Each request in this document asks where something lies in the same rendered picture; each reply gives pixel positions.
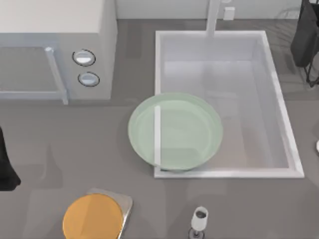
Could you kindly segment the pale green bowl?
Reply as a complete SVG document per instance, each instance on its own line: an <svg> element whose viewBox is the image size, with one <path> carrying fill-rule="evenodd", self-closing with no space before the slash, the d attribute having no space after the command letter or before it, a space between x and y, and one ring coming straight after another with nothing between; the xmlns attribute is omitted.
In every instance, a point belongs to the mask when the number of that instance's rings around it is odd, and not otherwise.
<svg viewBox="0 0 319 239"><path fill-rule="evenodd" d="M163 93L142 101L128 122L134 152L164 171L189 171L218 152L224 128L216 110L186 93Z"/></svg>

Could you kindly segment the small microwave knob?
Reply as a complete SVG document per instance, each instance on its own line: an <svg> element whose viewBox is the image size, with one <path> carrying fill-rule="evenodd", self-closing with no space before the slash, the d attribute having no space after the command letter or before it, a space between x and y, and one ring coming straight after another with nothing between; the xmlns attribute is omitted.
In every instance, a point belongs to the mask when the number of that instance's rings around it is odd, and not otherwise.
<svg viewBox="0 0 319 239"><path fill-rule="evenodd" d="M78 82L85 87L95 87L100 83L100 78L93 72L85 72L78 75Z"/></svg>

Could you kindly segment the pale microwave oven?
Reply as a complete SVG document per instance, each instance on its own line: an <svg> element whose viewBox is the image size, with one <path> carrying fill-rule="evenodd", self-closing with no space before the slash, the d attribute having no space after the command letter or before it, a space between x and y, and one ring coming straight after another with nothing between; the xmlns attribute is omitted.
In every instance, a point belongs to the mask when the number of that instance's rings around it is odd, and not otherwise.
<svg viewBox="0 0 319 239"><path fill-rule="evenodd" d="M0 0L0 47L54 48L69 103L110 99L117 33L115 0ZM73 61L81 49L94 53L93 65ZM100 83L81 85L78 75L85 72Z"/></svg>

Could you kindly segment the white sink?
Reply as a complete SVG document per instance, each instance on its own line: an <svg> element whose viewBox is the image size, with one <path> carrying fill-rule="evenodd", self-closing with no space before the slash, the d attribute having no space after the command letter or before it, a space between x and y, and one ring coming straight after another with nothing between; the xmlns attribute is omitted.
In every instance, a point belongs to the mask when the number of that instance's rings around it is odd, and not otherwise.
<svg viewBox="0 0 319 239"><path fill-rule="evenodd" d="M304 178L280 82L264 31L157 31L155 94L206 100L224 129L217 154L186 172L155 178Z"/></svg>

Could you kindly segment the large microwave knob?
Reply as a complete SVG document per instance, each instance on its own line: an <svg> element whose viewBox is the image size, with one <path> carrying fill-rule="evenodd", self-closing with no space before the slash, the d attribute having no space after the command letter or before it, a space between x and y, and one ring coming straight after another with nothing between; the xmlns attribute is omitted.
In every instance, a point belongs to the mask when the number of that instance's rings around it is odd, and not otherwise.
<svg viewBox="0 0 319 239"><path fill-rule="evenodd" d="M73 61L83 67L91 66L96 61L96 56L93 52L87 49L81 49L72 53Z"/></svg>

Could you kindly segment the white wine glass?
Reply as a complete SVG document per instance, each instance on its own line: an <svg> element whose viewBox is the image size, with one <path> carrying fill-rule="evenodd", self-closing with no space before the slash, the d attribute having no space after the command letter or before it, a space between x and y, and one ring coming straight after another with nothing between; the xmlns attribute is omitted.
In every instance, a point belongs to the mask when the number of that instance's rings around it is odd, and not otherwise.
<svg viewBox="0 0 319 239"><path fill-rule="evenodd" d="M193 213L188 239L205 239L205 229L208 221L208 210L203 207L197 207Z"/></svg>

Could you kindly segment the tall white tap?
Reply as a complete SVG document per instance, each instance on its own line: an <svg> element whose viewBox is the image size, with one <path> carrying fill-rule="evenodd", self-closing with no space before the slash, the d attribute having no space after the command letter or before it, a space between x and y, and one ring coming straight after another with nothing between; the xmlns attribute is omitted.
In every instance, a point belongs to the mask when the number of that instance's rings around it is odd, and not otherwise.
<svg viewBox="0 0 319 239"><path fill-rule="evenodd" d="M206 36L213 38L216 30L221 0L209 0L206 22Z"/></svg>

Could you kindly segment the orange round plate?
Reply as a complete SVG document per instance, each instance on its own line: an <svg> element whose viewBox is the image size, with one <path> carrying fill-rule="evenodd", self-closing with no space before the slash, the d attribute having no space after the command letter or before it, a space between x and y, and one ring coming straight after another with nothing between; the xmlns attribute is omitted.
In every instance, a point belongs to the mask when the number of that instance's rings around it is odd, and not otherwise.
<svg viewBox="0 0 319 239"><path fill-rule="evenodd" d="M118 239L123 222L122 210L114 199L91 194L67 208L62 229L65 239Z"/></svg>

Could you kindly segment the microwave oven door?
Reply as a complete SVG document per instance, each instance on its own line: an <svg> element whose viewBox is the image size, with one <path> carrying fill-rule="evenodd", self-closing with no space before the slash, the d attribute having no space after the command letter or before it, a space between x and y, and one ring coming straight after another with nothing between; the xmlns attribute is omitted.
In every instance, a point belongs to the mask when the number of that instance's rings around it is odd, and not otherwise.
<svg viewBox="0 0 319 239"><path fill-rule="evenodd" d="M54 48L0 47L0 101L5 100L69 103Z"/></svg>

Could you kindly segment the white wall socket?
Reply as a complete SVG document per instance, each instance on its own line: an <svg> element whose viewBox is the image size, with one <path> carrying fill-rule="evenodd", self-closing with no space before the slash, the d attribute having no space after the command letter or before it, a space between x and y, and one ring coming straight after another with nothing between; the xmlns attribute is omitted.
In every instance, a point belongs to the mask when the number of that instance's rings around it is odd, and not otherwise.
<svg viewBox="0 0 319 239"><path fill-rule="evenodd" d="M224 9L223 20L234 20L235 18L235 7L229 6Z"/></svg>

